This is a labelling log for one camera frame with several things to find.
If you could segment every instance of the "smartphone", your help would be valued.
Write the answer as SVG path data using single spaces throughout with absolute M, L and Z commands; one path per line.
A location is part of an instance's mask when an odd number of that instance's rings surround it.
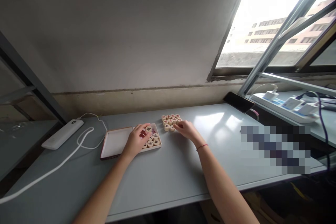
M 229 92 L 223 100 L 243 113 L 246 113 L 254 105 L 254 102 L 232 92 Z

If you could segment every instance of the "black cable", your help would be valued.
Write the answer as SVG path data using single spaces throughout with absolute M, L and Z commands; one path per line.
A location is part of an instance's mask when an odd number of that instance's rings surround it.
M 322 128 L 323 128 L 323 131 L 324 131 L 324 134 L 325 134 L 325 142 L 327 144 L 327 172 L 329 173 L 330 171 L 330 156 L 329 156 L 329 151 L 328 151 L 328 148 L 329 148 L 329 140 L 328 140 L 328 133 L 327 133 L 327 130 L 326 130 L 326 126 L 324 125 L 324 122 L 323 122 L 323 118 L 322 118 L 322 103 L 321 103 L 321 99 L 319 97 L 319 95 L 316 93 L 316 92 L 313 92 L 313 91 L 307 91 L 299 96 L 296 97 L 297 100 L 300 100 L 305 94 L 307 93 L 313 93 L 315 94 L 315 96 L 318 98 L 318 112 L 320 114 L 320 120 L 321 120 L 321 124 L 322 124 Z

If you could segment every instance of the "charging cable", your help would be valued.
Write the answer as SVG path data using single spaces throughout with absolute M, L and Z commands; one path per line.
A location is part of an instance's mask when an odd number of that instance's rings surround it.
M 103 123 L 103 125 L 104 125 L 104 127 L 105 127 L 105 130 L 106 130 L 106 132 L 107 132 L 107 127 L 106 127 L 104 121 L 103 121 L 103 120 L 100 120 L 100 119 L 99 119 L 99 116 L 97 116 L 96 114 L 85 113 L 85 114 L 82 115 L 81 117 L 78 117 L 77 120 L 80 120 L 80 119 L 81 119 L 83 116 L 85 116 L 86 114 L 91 114 L 91 115 L 96 116 L 97 119 L 98 119 L 98 121 L 101 121 L 101 122 Z M 98 144 L 96 147 L 92 147 L 92 148 L 90 148 L 90 147 L 85 147 L 85 146 L 83 146 L 83 145 L 82 145 L 81 147 L 84 148 L 84 149 L 96 149 L 96 148 L 98 148 L 98 146 L 102 143 L 102 141 L 104 140 L 104 138 L 105 138 L 105 136 L 103 136 L 103 139 L 99 142 L 99 144 Z
M 32 187 L 33 185 L 35 185 L 36 183 L 40 182 L 42 179 L 48 177 L 50 174 L 54 173 L 55 171 L 57 171 L 59 168 L 61 168 L 65 162 L 67 162 L 69 160 L 69 158 L 71 158 L 77 151 L 78 149 L 82 146 L 82 143 L 84 142 L 86 136 L 94 131 L 93 127 L 87 128 L 85 131 L 87 131 L 88 129 L 90 129 L 83 137 L 83 139 L 81 140 L 81 143 L 77 146 L 77 148 L 66 158 L 64 159 L 64 161 L 62 163 L 60 163 L 58 166 L 56 166 L 54 169 L 52 169 L 51 171 L 47 172 L 46 174 L 44 174 L 43 176 L 39 177 L 38 179 L 34 180 L 33 182 L 31 182 L 30 184 L 26 185 L 25 187 L 23 187 L 21 190 L 17 191 L 16 193 L 13 193 L 7 197 L 4 198 L 0 198 L 0 204 L 5 203 L 7 201 L 10 201 L 14 198 L 16 198 L 17 196 L 19 196 L 21 193 L 23 193 L 24 191 L 28 190 L 30 187 Z
M 262 84 L 262 85 L 256 87 L 256 88 L 252 91 L 252 93 L 250 94 L 250 96 L 249 96 L 248 98 L 250 98 L 251 95 L 253 95 L 253 94 L 255 93 L 255 91 L 256 91 L 258 88 L 260 88 L 261 86 L 264 86 L 264 85 L 273 85 L 273 86 L 274 86 L 273 93 L 275 93 L 275 92 L 278 90 L 278 86 L 275 85 L 274 83 L 266 83 L 266 84 Z
M 104 125 L 104 127 L 105 127 L 105 129 L 106 129 L 106 132 L 107 132 L 107 127 L 106 127 L 106 125 L 105 125 L 105 123 L 104 123 L 104 121 L 103 120 L 100 120 L 99 119 L 99 117 L 97 116 L 97 115 L 95 115 L 95 114 L 92 114 L 92 115 L 94 115 L 94 116 L 96 116 L 97 117 L 97 119 L 98 119 L 98 121 L 101 121 L 102 123 L 103 123 L 103 125 Z M 101 142 L 104 140 L 104 138 L 99 142 L 99 144 L 96 146 L 96 147 L 94 147 L 94 148 L 90 148 L 90 147 L 85 147 L 85 146 L 82 146 L 82 144 L 83 144 L 83 142 L 84 142 L 84 140 L 85 140 L 85 138 L 86 138 L 86 136 L 89 134 L 89 133 L 91 133 L 92 131 L 94 131 L 94 128 L 93 127 L 89 127 L 89 128 L 87 128 L 86 130 L 84 130 L 80 135 L 79 135 L 79 137 L 77 138 L 77 144 L 78 144 L 78 146 L 77 146 L 77 148 L 66 158 L 66 159 L 64 159 L 64 161 L 62 162 L 62 163 L 60 163 L 58 166 L 56 166 L 54 169 L 52 169 L 51 171 L 49 171 L 49 172 L 47 172 L 46 174 L 44 174 L 43 176 L 41 176 L 41 177 L 39 177 L 38 179 L 36 179 L 36 180 L 34 180 L 33 182 L 31 182 L 30 184 L 28 184 L 28 185 L 26 185 L 25 187 L 23 187 L 21 190 L 19 190 L 19 191 L 17 191 L 16 193 L 13 193 L 13 194 L 11 194 L 11 195 L 9 195 L 9 196 L 6 196 L 6 197 L 3 197 L 3 198 L 0 198 L 0 204 L 3 204 L 3 203 L 5 203 L 5 202 L 8 202 L 8 201 L 10 201 L 10 200 L 12 200 L 12 199 L 14 199 L 14 198 L 16 198 L 17 196 L 19 196 L 20 194 L 22 194 L 23 192 L 25 192 L 26 190 L 28 190 L 30 187 L 32 187 L 33 185 L 35 185 L 36 183 L 38 183 L 38 182 L 40 182 L 42 179 L 44 179 L 44 178 L 46 178 L 46 177 L 48 177 L 50 174 L 52 174 L 52 173 L 54 173 L 55 171 L 57 171 L 59 168 L 61 168 L 77 151 L 78 151 L 78 149 L 80 148 L 80 147 L 82 147 L 82 148 L 85 148 L 85 149 L 96 149 L 100 144 L 101 144 Z M 80 139 L 80 137 L 84 134 L 86 132 L 86 134 L 83 136 L 83 139 L 81 140 L 81 142 L 79 143 L 78 141 L 79 141 L 79 139 Z
M 259 113 L 254 109 L 250 108 L 250 110 L 257 116 L 257 121 L 259 121 Z
M 318 101 L 318 105 L 319 105 L 318 113 L 320 114 L 320 120 L 321 120 L 322 128 L 323 128 L 323 131 L 324 131 L 324 135 L 325 135 L 325 142 L 326 142 L 327 148 L 328 148 L 329 147 L 328 133 L 327 133 L 326 126 L 324 125 L 323 118 L 322 118 L 322 111 L 321 111 L 322 110 L 322 103 L 321 103 L 320 96 L 316 92 L 307 91 L 307 92 L 297 96 L 296 99 L 301 100 L 301 98 L 307 93 L 313 93 L 319 100 Z M 330 157 L 329 157 L 329 152 L 327 150 L 327 172 L 329 172 L 329 171 L 330 171 Z

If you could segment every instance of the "stack of chess pieces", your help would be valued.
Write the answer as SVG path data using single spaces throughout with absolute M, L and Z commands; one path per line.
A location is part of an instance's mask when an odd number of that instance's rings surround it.
M 182 122 L 182 119 L 179 114 L 171 114 L 171 115 L 164 115 L 161 116 L 161 120 L 164 126 L 165 131 L 175 131 L 174 124 L 179 125 Z

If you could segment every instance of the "power strip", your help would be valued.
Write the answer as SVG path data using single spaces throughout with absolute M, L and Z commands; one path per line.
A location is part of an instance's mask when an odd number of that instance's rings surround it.
M 320 118 L 319 115 L 311 114 L 311 115 L 302 115 L 297 112 L 299 107 L 296 107 L 294 110 L 289 110 L 282 105 L 285 103 L 283 100 L 275 98 L 274 100 L 267 100 L 264 97 L 264 93 L 258 93 L 251 96 L 251 100 L 254 100 L 270 109 L 298 122 L 298 123 L 310 123 L 314 122 Z

